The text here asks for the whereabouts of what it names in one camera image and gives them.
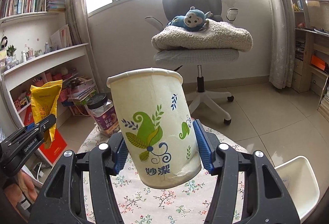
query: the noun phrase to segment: chair caster wheel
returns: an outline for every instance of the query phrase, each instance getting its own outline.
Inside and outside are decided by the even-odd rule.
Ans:
[[[231,120],[232,120],[232,119],[229,119],[229,120],[224,119],[224,124],[226,124],[226,125],[230,125]]]
[[[229,102],[234,101],[234,96],[227,97],[227,100],[228,100]]]

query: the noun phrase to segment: floral tablecloth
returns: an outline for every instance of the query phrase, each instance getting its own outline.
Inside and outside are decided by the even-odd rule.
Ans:
[[[206,131],[216,134],[220,142],[229,144],[239,152],[247,153],[246,149],[218,131],[203,127]],[[99,133],[96,126],[78,152],[90,151],[107,141],[108,138]],[[111,176],[116,201],[125,224],[203,223],[209,210],[216,180],[217,176],[210,176],[202,166],[199,174],[185,184],[166,190],[152,189],[145,186],[139,179],[130,155],[119,175]],[[83,183],[87,219],[96,223],[90,197],[88,172],[83,173]],[[233,223],[240,221],[243,195],[244,174],[239,172]]]

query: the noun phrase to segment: chair base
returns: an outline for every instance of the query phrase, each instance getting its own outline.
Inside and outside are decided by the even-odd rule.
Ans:
[[[230,92],[213,92],[205,90],[204,92],[195,91],[185,95],[187,101],[192,100],[192,103],[189,105],[190,114],[192,114],[199,104],[203,102],[213,111],[219,114],[224,114],[224,123],[229,125],[231,123],[230,114],[213,101],[213,99],[224,97],[226,97],[229,102],[234,100],[234,96],[232,96]]]

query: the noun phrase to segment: yellow snack packet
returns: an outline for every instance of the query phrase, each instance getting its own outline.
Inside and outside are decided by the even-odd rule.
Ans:
[[[31,109],[34,123],[41,121],[49,114],[57,116],[57,100],[60,95],[62,80],[45,83],[41,87],[31,86]],[[56,124],[44,132],[44,147],[50,148],[54,141]]]

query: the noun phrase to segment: penguin figurine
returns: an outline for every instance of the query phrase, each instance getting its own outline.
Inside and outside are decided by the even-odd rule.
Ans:
[[[1,48],[5,48],[7,46],[8,39],[7,36],[2,37],[1,39]]]

